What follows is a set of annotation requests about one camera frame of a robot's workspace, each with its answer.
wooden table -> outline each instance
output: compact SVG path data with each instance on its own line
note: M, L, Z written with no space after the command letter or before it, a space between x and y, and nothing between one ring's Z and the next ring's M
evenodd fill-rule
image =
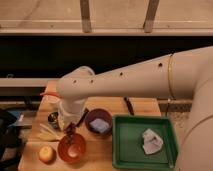
M46 91L55 91L56 82L48 83ZM156 99L130 98L134 111L138 115L160 116L160 110ZM112 115L128 114L128 109L123 98L120 97L92 97L86 102L88 109L104 108ZM112 167L112 137L100 137L90 133L84 124L77 132L84 136L87 142L87 151L84 158L75 165L63 162L59 156L50 165L43 164L38 160L38 151L43 145L51 145L57 151L58 142L43 142L36 137L39 133L39 124L47 124L47 116L53 112L53 108L45 98L42 99L37 116L33 122L32 130L25 146L19 171L110 171L117 170Z

crumpled paper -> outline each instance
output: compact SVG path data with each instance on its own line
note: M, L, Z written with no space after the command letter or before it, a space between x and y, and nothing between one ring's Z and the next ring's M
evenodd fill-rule
M145 154L154 154L162 149L162 138L151 129L147 129L142 136L144 140L142 147Z

small bowl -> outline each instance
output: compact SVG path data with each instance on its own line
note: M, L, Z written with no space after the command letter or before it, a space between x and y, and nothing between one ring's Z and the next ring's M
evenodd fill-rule
M98 118L104 120L105 122L107 122L109 124L109 129L107 131L105 131L104 133L100 133L100 132L94 130L90 126L90 122L92 122L92 121L94 121L95 119L98 119ZM101 108L93 109L86 115L85 125L86 125L86 128L89 131L96 133L96 134L101 134L101 135L104 134L105 135L105 134L110 133L111 130L112 130L112 116L105 109L101 109Z
M77 163L84 156L85 152L86 141L80 134L75 133L73 135L71 145L67 136L64 136L59 141L58 155L66 163Z

small container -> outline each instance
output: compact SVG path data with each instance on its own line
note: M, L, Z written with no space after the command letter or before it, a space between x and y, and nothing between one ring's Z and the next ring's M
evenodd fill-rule
M59 129L58 112L53 112L48 116L48 123L54 128Z
M109 128L104 132L104 133L100 133L98 132L97 130L93 129L91 126L90 126L90 123L92 121L94 121L95 119L101 119L105 122L107 122L109 124ZM101 109L101 108L98 108L98 109L93 109L91 110L87 115L86 115L86 118L85 118L85 125L87 127L87 129L93 133L96 133L96 134L108 134L108 133L111 133L111 130L112 130L112 116L111 114L106 111L105 109Z

screw hole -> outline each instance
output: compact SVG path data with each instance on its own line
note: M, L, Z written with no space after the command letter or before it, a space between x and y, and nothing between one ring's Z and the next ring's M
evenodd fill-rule
M162 66L163 66L163 64L162 64L162 63L159 63L159 64L158 64L158 67L159 67L159 68L161 68Z

